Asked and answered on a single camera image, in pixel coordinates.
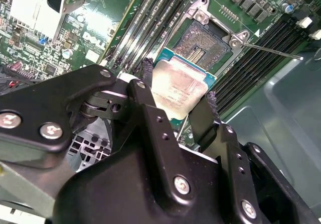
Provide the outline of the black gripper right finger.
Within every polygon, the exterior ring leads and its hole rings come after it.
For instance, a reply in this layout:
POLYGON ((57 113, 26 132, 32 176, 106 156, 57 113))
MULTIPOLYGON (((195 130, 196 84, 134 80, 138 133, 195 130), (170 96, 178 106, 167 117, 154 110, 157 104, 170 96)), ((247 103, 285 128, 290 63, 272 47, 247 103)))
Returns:
POLYGON ((219 196, 228 223, 318 223, 319 220, 257 144, 241 145, 220 120, 215 92, 206 93, 189 113, 200 152, 219 164, 219 196))

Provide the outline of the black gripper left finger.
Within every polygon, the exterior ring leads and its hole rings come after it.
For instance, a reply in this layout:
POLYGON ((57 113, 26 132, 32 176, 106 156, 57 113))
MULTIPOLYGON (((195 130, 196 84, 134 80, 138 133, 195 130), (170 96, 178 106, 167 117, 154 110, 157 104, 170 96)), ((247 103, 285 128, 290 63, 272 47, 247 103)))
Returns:
POLYGON ((1 160, 35 168, 58 166, 73 134, 94 118, 116 122, 111 155, 145 151, 161 204, 193 204, 195 190, 169 120, 149 85, 125 82, 90 65, 1 96, 1 160))

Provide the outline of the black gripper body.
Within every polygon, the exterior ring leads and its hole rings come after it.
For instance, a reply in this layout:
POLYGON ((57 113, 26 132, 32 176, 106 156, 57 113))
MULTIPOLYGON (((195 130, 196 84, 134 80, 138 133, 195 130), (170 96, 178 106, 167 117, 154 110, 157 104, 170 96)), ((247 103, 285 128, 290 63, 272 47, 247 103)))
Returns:
POLYGON ((156 202, 142 148, 135 144, 84 169, 60 190, 53 223, 236 223, 220 166, 181 147, 196 203, 174 216, 156 202))

